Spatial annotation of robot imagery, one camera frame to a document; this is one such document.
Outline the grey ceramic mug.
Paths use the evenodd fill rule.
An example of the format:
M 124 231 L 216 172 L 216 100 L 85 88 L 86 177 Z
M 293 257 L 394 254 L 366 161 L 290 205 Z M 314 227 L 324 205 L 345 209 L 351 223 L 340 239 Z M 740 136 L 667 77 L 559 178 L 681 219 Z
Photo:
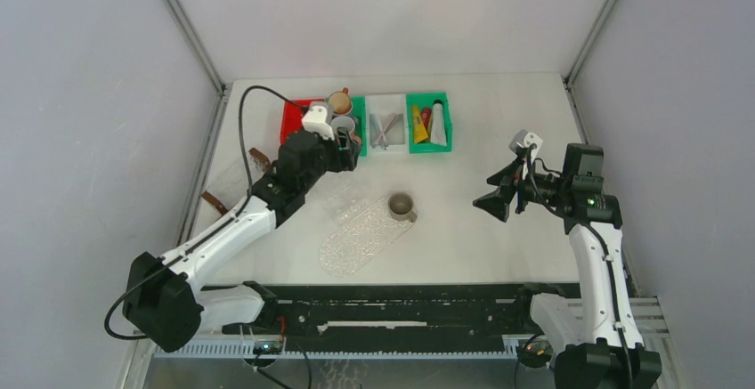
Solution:
M 390 216 L 395 221 L 414 223 L 418 214 L 412 196 L 406 192 L 393 193 L 387 202 Z

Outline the clear holder with wooden ends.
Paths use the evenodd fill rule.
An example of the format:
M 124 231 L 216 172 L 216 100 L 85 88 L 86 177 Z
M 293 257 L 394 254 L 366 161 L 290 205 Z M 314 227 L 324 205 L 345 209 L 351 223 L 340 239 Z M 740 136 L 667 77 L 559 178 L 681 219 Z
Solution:
M 271 160 L 260 150 L 251 148 L 247 152 L 252 181 L 258 180 L 272 166 Z M 248 176 L 242 158 L 234 160 L 219 175 L 211 178 L 201 200 L 209 205 L 217 217 L 224 216 L 248 193 Z

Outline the clear acrylic holder box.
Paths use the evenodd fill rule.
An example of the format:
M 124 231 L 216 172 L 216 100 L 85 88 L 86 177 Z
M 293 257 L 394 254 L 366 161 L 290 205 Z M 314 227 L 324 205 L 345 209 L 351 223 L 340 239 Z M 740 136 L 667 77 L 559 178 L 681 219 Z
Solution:
M 375 195 L 347 175 L 331 174 L 320 184 L 319 195 L 327 215 L 344 225 L 371 205 Z

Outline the beige cup orange handle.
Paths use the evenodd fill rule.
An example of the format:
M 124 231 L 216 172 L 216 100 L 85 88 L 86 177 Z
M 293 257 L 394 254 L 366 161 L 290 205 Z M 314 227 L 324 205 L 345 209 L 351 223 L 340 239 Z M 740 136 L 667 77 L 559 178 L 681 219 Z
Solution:
M 353 100 L 347 87 L 335 91 L 326 100 L 334 116 L 350 116 L 353 112 Z

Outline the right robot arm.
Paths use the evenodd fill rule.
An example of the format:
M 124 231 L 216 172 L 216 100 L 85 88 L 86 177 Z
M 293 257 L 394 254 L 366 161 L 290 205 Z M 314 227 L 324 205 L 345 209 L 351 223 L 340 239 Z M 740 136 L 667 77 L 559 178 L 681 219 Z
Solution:
M 621 208 L 604 192 L 602 148 L 566 147 L 562 170 L 536 170 L 536 141 L 515 141 L 516 158 L 490 176 L 494 191 L 473 205 L 506 222 L 530 203 L 542 205 L 564 223 L 580 285 L 582 317 L 564 297 L 540 293 L 519 303 L 519 328 L 548 340 L 558 388 L 651 388 L 662 374 L 659 353 L 645 348 L 624 276 Z

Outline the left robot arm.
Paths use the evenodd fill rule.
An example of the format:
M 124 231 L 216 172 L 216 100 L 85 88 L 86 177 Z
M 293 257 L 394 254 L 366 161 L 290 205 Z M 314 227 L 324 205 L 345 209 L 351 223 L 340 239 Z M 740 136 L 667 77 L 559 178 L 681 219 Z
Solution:
M 133 260 L 126 292 L 116 301 L 123 316 L 169 353 L 198 333 L 229 324 L 247 323 L 258 333 L 272 330 L 279 311 L 259 290 L 245 283 L 205 286 L 227 262 L 298 211 L 324 174 L 353 171 L 360 152 L 360 140 L 344 128 L 329 138 L 292 133 L 270 169 L 223 219 L 159 257 L 145 252 Z

